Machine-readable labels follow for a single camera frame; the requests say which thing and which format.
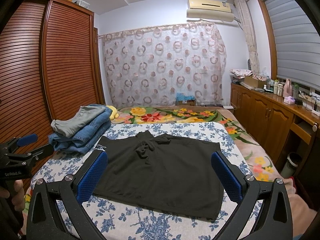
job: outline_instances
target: blue denim jeans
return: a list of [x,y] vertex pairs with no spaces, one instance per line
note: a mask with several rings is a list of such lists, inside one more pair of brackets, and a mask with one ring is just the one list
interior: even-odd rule
[[71,138],[67,138],[62,134],[55,132],[49,135],[49,143],[53,146],[55,151],[65,150],[85,154],[111,126],[111,114],[112,110],[106,107],[106,110],[102,114],[99,114]]

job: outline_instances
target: cardboard box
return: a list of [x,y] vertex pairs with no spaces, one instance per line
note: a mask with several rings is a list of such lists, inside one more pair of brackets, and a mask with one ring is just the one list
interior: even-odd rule
[[252,76],[245,76],[244,83],[249,86],[252,86],[254,88],[262,88],[263,89],[263,86],[267,84],[267,81],[261,81],[258,79],[254,79]]
[[178,101],[178,106],[195,106],[195,100]]

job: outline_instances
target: gray folded garment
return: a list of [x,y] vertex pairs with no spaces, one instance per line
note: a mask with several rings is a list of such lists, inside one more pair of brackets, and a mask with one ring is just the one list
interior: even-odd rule
[[70,138],[105,110],[105,106],[81,106],[74,117],[66,121],[53,120],[51,127],[55,132]]

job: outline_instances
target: bed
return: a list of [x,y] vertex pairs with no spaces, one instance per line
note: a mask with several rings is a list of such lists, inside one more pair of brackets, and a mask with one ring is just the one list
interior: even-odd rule
[[[245,132],[233,114],[226,109],[202,106],[131,107],[119,109],[118,113],[119,117],[113,120],[113,125],[104,136],[111,139],[126,138],[139,131],[150,130],[154,136],[167,132],[177,136],[219,142],[225,156],[244,174],[253,174],[256,179],[262,181],[273,181],[281,177],[262,147]],[[75,173],[91,152],[92,150],[85,156],[57,153],[33,177],[31,188],[39,178],[57,181],[66,174]],[[293,215],[294,209],[297,209],[296,220],[299,226],[294,228],[294,235],[297,235],[304,232],[315,212],[295,194],[292,179],[285,179],[284,182]],[[25,216],[32,195],[31,188],[25,197]],[[260,206],[261,202],[257,202],[241,237],[250,232]],[[69,231],[77,236],[61,202],[59,207]],[[161,211],[146,210],[95,196],[83,203],[83,207],[107,239],[149,240],[154,239],[156,234],[162,237],[157,239],[180,240],[188,236],[188,239],[210,240],[232,214],[236,204],[231,202],[225,193],[220,213],[215,221],[185,217],[181,214],[164,214]]]

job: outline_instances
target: stack of folded clothes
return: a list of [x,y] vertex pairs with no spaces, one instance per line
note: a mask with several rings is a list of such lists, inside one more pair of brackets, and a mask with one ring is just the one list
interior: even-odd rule
[[87,153],[111,126],[112,110],[107,106],[81,106],[76,115],[67,120],[53,120],[55,133],[49,135],[54,150]]

